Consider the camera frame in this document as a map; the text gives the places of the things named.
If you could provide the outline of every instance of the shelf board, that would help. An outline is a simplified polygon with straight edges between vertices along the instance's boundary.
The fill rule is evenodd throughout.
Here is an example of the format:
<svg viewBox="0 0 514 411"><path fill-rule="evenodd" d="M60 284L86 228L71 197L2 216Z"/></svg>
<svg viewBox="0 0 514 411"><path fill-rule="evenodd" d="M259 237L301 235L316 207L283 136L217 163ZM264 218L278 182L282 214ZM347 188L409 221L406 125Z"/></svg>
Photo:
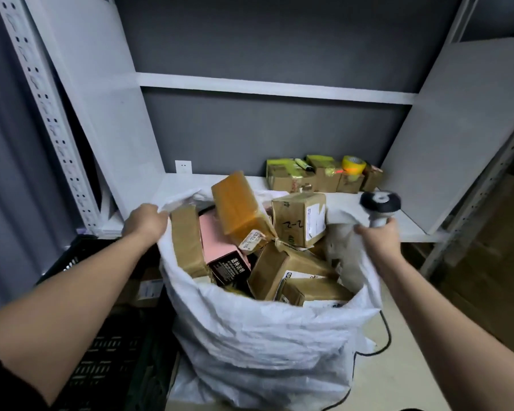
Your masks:
<svg viewBox="0 0 514 411"><path fill-rule="evenodd" d="M226 175L213 174L176 174L167 173L162 183L154 194L151 203L168 204L178 200L186 199L201 189L210 188L217 182L225 179ZM266 179L256 176L246 176L249 185L253 190L268 190ZM369 225L368 215L360 206L360 195L351 193L325 193L329 204L335 203L338 207L344 207L346 212L352 215L363 225ZM403 211L395 215L400 229L402 242L438 242L445 238L445 232L439 231L434 234L426 234L417 226ZM123 227L120 214L116 213L103 225L102 231L105 235L118 236Z"/></svg>

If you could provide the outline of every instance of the white shelving unit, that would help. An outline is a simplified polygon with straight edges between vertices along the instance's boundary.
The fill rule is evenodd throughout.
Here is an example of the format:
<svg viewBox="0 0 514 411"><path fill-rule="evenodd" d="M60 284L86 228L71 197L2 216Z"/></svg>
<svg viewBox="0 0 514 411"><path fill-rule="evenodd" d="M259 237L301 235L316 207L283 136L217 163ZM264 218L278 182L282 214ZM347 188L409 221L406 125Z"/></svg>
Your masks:
<svg viewBox="0 0 514 411"><path fill-rule="evenodd" d="M0 12L10 27L11 17L32 23L32 16L116 201L119 214L100 216L95 225L87 222L96 226L94 232L118 235L122 217L140 203L177 200L225 177L165 172L142 86L411 104L383 168L385 187L402 196L403 211L396 216L402 240L439 243L423 267L428 274L471 213L457 217L458 226L448 231L440 225L486 167L491 179L504 170L506 159L504 166L488 164L514 142L514 38L458 43L477 1L461 2L419 94L137 73L110 0L25 0L27 6L15 0L20 8L13 16L7 10L11 0L0 0ZM15 31L9 32L16 45ZM34 48L38 57L45 57L41 46ZM67 136L64 143L74 154L72 139ZM78 179L87 185L85 177ZM248 180L255 190L267 188L263 178ZM480 177L475 188L485 184ZM336 193L328 199L339 201L358 221L367 221L359 195Z"/></svg>

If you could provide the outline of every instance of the yellow tape roll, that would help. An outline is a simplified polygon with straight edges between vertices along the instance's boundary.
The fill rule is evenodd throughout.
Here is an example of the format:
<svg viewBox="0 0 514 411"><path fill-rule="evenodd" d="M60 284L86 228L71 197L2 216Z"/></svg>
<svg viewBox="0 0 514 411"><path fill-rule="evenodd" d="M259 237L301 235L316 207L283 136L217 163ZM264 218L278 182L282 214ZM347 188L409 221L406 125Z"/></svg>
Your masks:
<svg viewBox="0 0 514 411"><path fill-rule="evenodd" d="M363 169L366 168L366 162L361 158L354 156L343 157L341 165L343 166L343 170L351 176L360 176Z"/></svg>

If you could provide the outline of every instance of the perforated metal upright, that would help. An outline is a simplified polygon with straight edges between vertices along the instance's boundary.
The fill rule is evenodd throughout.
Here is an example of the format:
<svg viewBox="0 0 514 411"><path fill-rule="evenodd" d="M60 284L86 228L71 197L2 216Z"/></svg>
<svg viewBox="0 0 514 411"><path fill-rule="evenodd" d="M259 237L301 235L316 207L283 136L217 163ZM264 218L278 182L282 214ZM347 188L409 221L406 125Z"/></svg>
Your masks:
<svg viewBox="0 0 514 411"><path fill-rule="evenodd" d="M99 234L103 220L78 153L40 35L23 0L0 0L0 14L84 226L92 234Z"/></svg>

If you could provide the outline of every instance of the package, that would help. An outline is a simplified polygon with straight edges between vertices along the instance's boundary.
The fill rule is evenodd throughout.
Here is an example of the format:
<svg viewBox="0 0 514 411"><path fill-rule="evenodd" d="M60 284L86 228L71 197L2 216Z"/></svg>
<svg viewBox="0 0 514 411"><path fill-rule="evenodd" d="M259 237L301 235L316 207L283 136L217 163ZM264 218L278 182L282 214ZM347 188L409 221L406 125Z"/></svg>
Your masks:
<svg viewBox="0 0 514 411"><path fill-rule="evenodd" d="M171 239L177 264L188 275L203 282L213 282L202 249L200 222L195 205L184 205L170 213Z"/></svg>
<svg viewBox="0 0 514 411"><path fill-rule="evenodd" d="M335 193L343 172L341 164L329 156L306 156L306 162L316 172L316 192Z"/></svg>
<svg viewBox="0 0 514 411"><path fill-rule="evenodd" d="M128 304L133 307L156 307L158 299L164 287L164 280L157 267L149 267L144 270L140 279L130 278L115 305Z"/></svg>
<svg viewBox="0 0 514 411"><path fill-rule="evenodd" d="M292 193L273 199L272 217L279 239L308 248L326 232L326 195Z"/></svg>
<svg viewBox="0 0 514 411"><path fill-rule="evenodd" d="M213 185L212 193L224 234L244 253L251 254L277 238L243 172L234 172Z"/></svg>
<svg viewBox="0 0 514 411"><path fill-rule="evenodd" d="M222 287L237 280L246 280L250 272L248 259L223 234L215 209L200 216L200 232L204 261L212 270L217 284Z"/></svg>
<svg viewBox="0 0 514 411"><path fill-rule="evenodd" d="M315 192L316 174L307 172L291 158L266 161L266 179L270 190Z"/></svg>
<svg viewBox="0 0 514 411"><path fill-rule="evenodd" d="M292 306L340 307L353 293L331 279L286 278L277 300Z"/></svg>
<svg viewBox="0 0 514 411"><path fill-rule="evenodd" d="M337 191L341 193L358 193L362 187L365 176L360 174L356 180L353 180L353 178L354 176L347 172L341 173L341 179L339 180Z"/></svg>
<svg viewBox="0 0 514 411"><path fill-rule="evenodd" d="M326 239L322 238L318 242L316 242L312 247L309 247L307 249L307 251L310 252L311 254L314 254L321 260L325 260L326 259L326 245L327 245Z"/></svg>
<svg viewBox="0 0 514 411"><path fill-rule="evenodd" d="M266 203L284 193L256 191L255 197ZM181 201L209 206L211 190L201 188L184 193L177 202L157 203L163 207ZM335 200L327 203L327 213L328 219L336 220L327 225L328 253L333 246L333 258L345 256L339 275L356 294L338 309L256 301L198 283L178 267L171 228L166 230L158 241L161 272L177 312L171 330L183 351L170 401L227 401L233 407L263 410L280 404L291 411L315 411L343 401L353 387L355 352L370 353L375 348L362 327L379 314L381 291L361 237L336 232L341 226L351 230L355 220ZM359 287L345 284L348 272L359 276L354 280Z"/></svg>
<svg viewBox="0 0 514 411"><path fill-rule="evenodd" d="M262 250L248 279L248 286L257 300L274 300L282 280L287 276L312 278L313 276L338 278L335 270L325 261L308 251L298 251L280 241L270 242Z"/></svg>
<svg viewBox="0 0 514 411"><path fill-rule="evenodd" d="M361 190L363 192L374 192L383 178L383 171L374 165L368 164L363 169L364 180Z"/></svg>

